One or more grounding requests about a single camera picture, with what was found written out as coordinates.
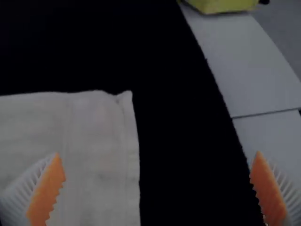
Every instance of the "towel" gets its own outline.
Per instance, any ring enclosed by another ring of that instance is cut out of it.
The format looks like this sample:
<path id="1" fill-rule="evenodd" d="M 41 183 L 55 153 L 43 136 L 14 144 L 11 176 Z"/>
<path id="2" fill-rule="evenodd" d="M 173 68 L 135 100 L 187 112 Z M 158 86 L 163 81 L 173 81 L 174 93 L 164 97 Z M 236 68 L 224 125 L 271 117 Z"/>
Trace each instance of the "towel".
<path id="1" fill-rule="evenodd" d="M 53 152 L 67 180 L 47 226 L 140 225 L 131 92 L 0 97 L 0 191 Z"/>

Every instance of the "gray floor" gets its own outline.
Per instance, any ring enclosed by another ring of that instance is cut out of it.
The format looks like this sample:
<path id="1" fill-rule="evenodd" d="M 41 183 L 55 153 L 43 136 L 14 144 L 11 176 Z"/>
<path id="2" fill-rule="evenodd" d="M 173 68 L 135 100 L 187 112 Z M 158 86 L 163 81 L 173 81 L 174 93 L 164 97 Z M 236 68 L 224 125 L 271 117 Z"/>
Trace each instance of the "gray floor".
<path id="1" fill-rule="evenodd" d="M 301 0 L 270 0 L 252 12 L 301 80 Z"/>

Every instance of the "black surface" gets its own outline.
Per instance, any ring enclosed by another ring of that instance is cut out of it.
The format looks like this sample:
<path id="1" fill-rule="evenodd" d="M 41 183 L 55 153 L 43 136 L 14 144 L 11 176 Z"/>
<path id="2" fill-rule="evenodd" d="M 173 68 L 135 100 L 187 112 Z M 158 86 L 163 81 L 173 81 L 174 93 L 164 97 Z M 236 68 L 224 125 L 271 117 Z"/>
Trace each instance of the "black surface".
<path id="1" fill-rule="evenodd" d="M 133 91 L 142 226 L 263 225 L 232 121 L 176 2 L 15 0 L 1 2 L 0 18 L 2 95 Z"/>

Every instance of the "yellow sponge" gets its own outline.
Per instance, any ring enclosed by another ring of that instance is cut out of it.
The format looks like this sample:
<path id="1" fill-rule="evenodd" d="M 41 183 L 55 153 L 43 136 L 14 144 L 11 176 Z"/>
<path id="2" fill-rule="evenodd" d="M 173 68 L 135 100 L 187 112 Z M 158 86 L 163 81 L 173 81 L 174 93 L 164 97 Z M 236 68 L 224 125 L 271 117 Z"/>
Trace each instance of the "yellow sponge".
<path id="1" fill-rule="evenodd" d="M 246 11 L 254 8 L 259 0 L 186 0 L 204 14 Z"/>

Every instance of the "folded cloth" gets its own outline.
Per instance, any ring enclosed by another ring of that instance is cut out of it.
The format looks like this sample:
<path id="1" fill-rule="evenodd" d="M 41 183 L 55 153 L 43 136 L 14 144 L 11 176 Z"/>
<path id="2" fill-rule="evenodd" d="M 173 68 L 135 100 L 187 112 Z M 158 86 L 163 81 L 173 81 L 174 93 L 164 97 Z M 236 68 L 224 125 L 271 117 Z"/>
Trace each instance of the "folded cloth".
<path id="1" fill-rule="evenodd" d="M 0 97 L 0 189 L 49 153 L 66 182 L 48 226 L 140 225 L 132 93 Z"/>

